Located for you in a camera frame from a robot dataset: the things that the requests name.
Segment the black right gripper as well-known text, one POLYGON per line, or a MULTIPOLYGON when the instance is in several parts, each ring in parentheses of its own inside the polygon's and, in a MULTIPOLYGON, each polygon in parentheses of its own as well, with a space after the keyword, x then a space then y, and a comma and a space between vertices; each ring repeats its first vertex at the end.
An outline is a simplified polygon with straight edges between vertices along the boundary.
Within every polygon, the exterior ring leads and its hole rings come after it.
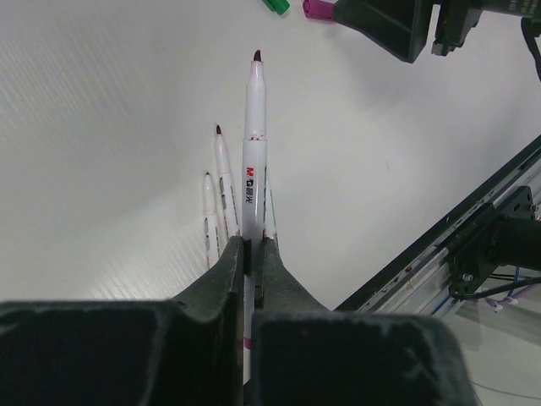
MULTIPOLYGON (((483 11, 540 22, 540 1, 439 1, 440 13, 431 49, 448 55, 464 45, 483 11)), ((405 63, 414 63, 424 49, 434 3, 424 0, 340 0, 332 7, 339 25, 358 31, 405 63)))

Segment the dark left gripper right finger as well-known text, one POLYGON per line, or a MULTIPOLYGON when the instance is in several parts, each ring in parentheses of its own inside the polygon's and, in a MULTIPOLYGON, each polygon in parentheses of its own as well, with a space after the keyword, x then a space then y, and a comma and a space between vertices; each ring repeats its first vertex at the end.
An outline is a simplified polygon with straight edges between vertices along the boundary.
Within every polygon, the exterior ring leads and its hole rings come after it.
POLYGON ((459 343, 440 320, 331 312, 286 269, 276 242, 258 259, 253 405, 474 405, 459 343))

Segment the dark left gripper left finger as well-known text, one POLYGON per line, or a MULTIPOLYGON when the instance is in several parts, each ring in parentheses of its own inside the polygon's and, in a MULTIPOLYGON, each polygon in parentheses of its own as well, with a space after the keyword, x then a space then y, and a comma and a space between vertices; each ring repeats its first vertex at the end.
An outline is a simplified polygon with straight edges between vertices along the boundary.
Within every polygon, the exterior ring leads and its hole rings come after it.
POLYGON ((161 300, 1 305, 4 405, 239 405, 243 241, 161 300))

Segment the purple pen cap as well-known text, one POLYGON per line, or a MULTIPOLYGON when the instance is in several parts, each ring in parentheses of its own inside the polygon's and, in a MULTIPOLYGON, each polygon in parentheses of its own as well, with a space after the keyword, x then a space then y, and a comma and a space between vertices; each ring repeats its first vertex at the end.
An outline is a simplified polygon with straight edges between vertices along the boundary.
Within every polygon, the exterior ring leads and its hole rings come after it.
POLYGON ((303 12, 307 19, 332 22, 334 3, 323 0, 303 0, 303 12))

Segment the white pen purple end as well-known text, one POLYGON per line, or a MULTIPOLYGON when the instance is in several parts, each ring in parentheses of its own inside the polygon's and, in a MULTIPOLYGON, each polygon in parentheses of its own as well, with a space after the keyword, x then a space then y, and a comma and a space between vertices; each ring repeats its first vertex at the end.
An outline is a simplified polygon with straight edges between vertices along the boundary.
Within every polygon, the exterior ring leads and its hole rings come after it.
POLYGON ((244 241, 243 382, 250 380, 251 321, 255 309, 256 259, 265 233, 267 169, 266 84, 261 51, 254 53, 246 84, 242 164, 242 238, 244 241))

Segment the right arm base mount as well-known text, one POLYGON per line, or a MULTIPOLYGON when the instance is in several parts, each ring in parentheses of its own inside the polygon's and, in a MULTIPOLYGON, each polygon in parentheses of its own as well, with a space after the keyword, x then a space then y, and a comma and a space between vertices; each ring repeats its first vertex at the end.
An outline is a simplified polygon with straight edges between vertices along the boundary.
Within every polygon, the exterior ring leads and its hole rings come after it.
POLYGON ((481 299, 526 282, 508 283, 487 293, 477 289, 499 266, 540 270, 540 221, 535 217, 533 192, 520 186, 499 206, 486 203, 473 219, 451 235, 448 264, 451 278, 449 295, 453 299, 481 299))

